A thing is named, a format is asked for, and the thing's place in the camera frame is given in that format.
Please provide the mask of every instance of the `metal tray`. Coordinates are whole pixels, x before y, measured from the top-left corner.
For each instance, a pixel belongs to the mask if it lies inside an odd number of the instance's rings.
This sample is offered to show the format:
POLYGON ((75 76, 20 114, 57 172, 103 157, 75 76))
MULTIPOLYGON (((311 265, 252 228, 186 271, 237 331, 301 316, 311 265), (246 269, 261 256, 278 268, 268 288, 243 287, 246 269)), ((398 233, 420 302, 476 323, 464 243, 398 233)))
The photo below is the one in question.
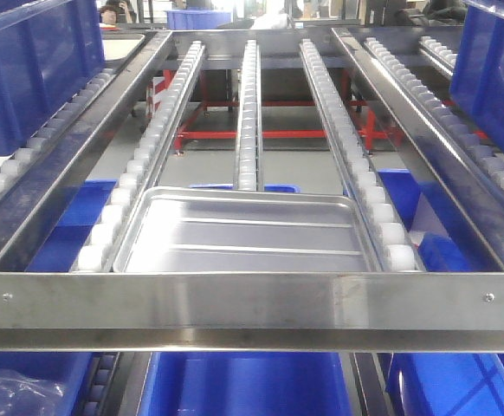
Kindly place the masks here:
POLYGON ((367 271, 374 259, 349 198, 156 187, 140 201, 113 269, 367 271))

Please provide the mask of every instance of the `plastic bag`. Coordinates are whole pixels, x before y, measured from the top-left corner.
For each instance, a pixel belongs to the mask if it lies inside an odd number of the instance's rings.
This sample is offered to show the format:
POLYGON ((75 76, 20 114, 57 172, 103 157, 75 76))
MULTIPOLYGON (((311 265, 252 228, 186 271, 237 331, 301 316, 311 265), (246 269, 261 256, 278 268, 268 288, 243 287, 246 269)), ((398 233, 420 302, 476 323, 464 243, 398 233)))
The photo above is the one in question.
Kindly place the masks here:
POLYGON ((0 416, 53 416, 64 386, 0 370, 0 416))

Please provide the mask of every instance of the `steel beam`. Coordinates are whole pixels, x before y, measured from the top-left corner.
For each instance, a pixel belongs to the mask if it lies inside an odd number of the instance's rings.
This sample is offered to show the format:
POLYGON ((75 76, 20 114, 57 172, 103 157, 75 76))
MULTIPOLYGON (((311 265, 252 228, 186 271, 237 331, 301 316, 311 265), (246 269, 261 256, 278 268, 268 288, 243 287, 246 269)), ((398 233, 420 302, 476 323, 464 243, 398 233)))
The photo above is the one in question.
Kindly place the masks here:
POLYGON ((0 273, 0 349, 504 351, 504 273, 0 273))

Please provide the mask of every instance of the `blue plastic bin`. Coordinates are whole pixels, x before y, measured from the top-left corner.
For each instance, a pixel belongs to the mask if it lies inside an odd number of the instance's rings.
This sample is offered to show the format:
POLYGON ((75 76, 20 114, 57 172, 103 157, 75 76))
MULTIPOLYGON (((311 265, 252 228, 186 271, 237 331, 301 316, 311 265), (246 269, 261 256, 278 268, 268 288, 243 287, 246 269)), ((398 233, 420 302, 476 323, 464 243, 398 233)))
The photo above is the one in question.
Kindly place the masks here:
POLYGON ((352 415, 339 355, 156 353, 138 416, 352 415))
POLYGON ((421 188, 407 169, 381 169, 378 174, 406 230, 409 230, 416 216, 421 188))
POLYGON ((0 369, 64 386, 54 416, 70 416, 85 393, 91 353, 0 353, 0 369))
POLYGON ((503 19, 468 8, 450 93, 504 152, 503 19))
POLYGON ((404 416, 504 416, 496 354, 395 354, 387 389, 404 416))
MULTIPOLYGON (((190 185, 190 188, 198 189, 233 189, 233 184, 195 184, 190 185)), ((266 192, 287 192, 287 193, 300 193, 300 187, 297 185, 286 185, 286 184, 268 184, 265 185, 264 190, 266 192)))
POLYGON ((220 10, 167 10, 167 27, 171 30, 215 29, 229 23, 231 13, 220 10))
POLYGON ((115 180, 85 182, 27 271, 69 271, 115 184, 115 180))
POLYGON ((103 67, 94 0, 0 0, 0 156, 103 67))
MULTIPOLYGON (((428 271, 471 271, 449 238, 428 233, 418 252, 428 271)), ((504 354, 394 354, 387 392, 397 416, 504 416, 504 354)))

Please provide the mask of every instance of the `gray floor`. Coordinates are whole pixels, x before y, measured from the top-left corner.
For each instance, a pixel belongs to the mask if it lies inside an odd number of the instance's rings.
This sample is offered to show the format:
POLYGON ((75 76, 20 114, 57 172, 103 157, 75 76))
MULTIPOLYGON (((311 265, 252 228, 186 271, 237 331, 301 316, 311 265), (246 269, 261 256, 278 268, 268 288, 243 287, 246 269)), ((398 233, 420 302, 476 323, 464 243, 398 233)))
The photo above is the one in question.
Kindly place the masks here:
MULTIPOLYGON (((267 128, 320 128, 314 108, 269 108, 264 123, 267 128)), ((210 112, 201 116, 194 129, 223 130, 232 126, 233 114, 210 112)), ((132 158, 136 142, 145 124, 144 108, 137 107, 137 117, 127 117, 125 125, 91 172, 90 179, 116 179, 132 158)), ((186 187, 194 184, 228 184, 233 181, 235 163, 233 140, 195 140, 185 145, 182 155, 168 159, 160 184, 186 187)), ((377 169, 404 168, 402 160, 388 150, 373 152, 377 169)), ((266 140, 264 152, 264 182, 266 184, 297 185, 304 193, 339 195, 342 186, 324 140, 266 140)))

